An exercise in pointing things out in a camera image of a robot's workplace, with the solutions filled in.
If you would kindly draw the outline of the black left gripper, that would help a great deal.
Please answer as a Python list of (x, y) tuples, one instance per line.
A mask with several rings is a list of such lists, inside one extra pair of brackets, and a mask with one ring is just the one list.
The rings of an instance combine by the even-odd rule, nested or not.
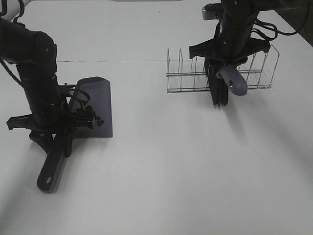
[(6, 123), (8, 129), (23, 128), (34, 131), (29, 134), (29, 138), (46, 154), (52, 146), (52, 134), (58, 133), (55, 138), (58, 155), (69, 157), (73, 140), (73, 132), (69, 130), (79, 127), (93, 128), (92, 117), (84, 117), (75, 111), (76, 108), (88, 105), (90, 94), (77, 89), (75, 85), (60, 85), (56, 80), (41, 85), (26, 81), (17, 83), (24, 89), (31, 113), (10, 117)]

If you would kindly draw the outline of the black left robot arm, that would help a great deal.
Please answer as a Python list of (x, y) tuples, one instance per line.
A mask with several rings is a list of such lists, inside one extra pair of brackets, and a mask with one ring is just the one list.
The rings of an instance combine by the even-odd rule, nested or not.
[(75, 86), (59, 85), (56, 56), (57, 46), (46, 33), (1, 19), (0, 63), (23, 88), (31, 110), (28, 115), (11, 117), (7, 126), (31, 130), (31, 138), (45, 151), (50, 150), (53, 135), (64, 136), (61, 146), (68, 157), (73, 131), (92, 127), (92, 117), (83, 111), (90, 95), (78, 90), (85, 98), (76, 98)]

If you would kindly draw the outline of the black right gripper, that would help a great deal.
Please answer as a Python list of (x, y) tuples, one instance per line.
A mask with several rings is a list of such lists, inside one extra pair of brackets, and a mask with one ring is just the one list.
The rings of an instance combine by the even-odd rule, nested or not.
[(189, 47), (189, 58), (195, 56), (215, 64), (238, 64), (248, 56), (270, 49), (268, 40), (252, 38), (251, 31), (259, 11), (231, 15), (225, 9), (215, 10), (218, 24), (213, 39)]

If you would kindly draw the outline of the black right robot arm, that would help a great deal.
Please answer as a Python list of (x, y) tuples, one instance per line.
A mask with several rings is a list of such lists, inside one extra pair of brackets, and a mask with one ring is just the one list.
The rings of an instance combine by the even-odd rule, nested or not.
[(213, 39), (189, 47), (189, 58), (195, 56), (217, 64), (239, 64), (248, 56), (270, 48), (268, 39), (251, 38), (251, 31), (261, 11), (290, 10), (301, 6), (301, 0), (222, 0), (202, 8), (205, 21), (218, 20)]

